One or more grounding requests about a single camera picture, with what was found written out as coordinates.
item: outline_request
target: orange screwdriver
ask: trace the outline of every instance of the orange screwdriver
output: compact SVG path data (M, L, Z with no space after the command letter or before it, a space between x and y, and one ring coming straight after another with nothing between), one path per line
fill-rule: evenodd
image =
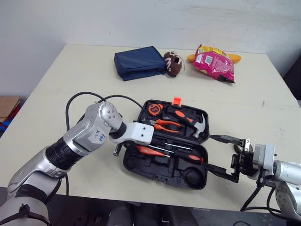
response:
M137 145L139 152L143 153L143 154L149 154L149 155L155 155L155 156L160 156L160 157L166 157L166 158L170 158L169 155L167 154L163 154L161 152L155 151L149 147L144 147L144 146L140 146Z
M166 155L166 154L163 154L161 152L155 151L155 150L153 150L149 147L144 147L144 146L140 146L140 145L137 145L137 147L139 149L139 152L141 152L141 153L170 158L169 155ZM163 151L171 152L171 153L174 154L174 157L184 159L184 160L189 161L189 162L194 163L194 164L202 164L204 162L204 159L202 157L198 157L196 155L192 155L192 154L188 154L188 153L184 153L184 152L180 152L180 151L173 152L173 151L169 151L169 150L159 148L159 147L155 147L155 146L152 146L152 147L158 148L158 149L163 150Z

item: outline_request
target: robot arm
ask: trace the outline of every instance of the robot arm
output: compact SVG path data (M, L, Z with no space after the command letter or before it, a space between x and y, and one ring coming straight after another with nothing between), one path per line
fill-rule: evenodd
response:
M208 167L209 171L236 183L241 172L256 180L258 187L272 187L276 190L276 201L281 210L281 215L276 216L301 222L301 163L274 160L276 154L272 144L255 145L253 150L249 139L227 135L210 137L223 143L240 146L241 151L236 150L237 153L232 156L231 167L234 173L231 175L226 174L226 169L216 166ZM241 211L244 211L252 199L245 202Z
M153 131L152 126L123 121L110 102L90 105L83 120L38 152L11 178L7 201L0 208L0 225L50 225L45 204L77 161L99 149L107 137L117 144L133 141L148 145Z

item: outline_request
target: blue pouch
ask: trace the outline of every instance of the blue pouch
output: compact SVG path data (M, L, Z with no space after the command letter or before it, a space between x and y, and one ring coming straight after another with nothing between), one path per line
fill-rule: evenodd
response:
M115 53L114 63L123 81L166 73L166 63L155 47Z

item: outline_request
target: white table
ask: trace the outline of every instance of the white table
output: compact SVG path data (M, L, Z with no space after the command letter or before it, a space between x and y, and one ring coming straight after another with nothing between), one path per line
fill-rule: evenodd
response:
M52 144L65 132L64 110L68 99L80 91L102 96L123 94L143 104L148 99L172 101L204 109L209 114L211 134L249 137L252 144L272 143L277 158L301 161L301 111L297 101L266 54L239 53L235 65L236 84L213 80L186 63L186 71L176 78L157 75L123 82L116 73L115 52L132 48L66 45L19 114L0 139L0 186L7 186L12 175L35 153ZM159 49L161 54L166 49ZM186 59L194 50L177 50ZM81 96L70 107L71 125L84 113L95 97ZM140 109L130 101L110 100L128 121ZM204 144L209 162L230 169L232 146L209 139ZM113 156L115 145L108 142L101 150L80 160L69 173L70 195L239 210L255 181L241 175L235 184L208 173L201 191L180 189L149 180L127 171L123 151ZM64 183L59 194L65 193ZM269 189L264 188L251 205L264 206Z

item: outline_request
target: snack bag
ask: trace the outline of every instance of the snack bag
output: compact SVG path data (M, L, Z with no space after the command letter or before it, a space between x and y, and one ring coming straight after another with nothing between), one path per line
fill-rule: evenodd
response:
M233 61L218 48L200 45L194 55L193 66L218 81L234 83Z

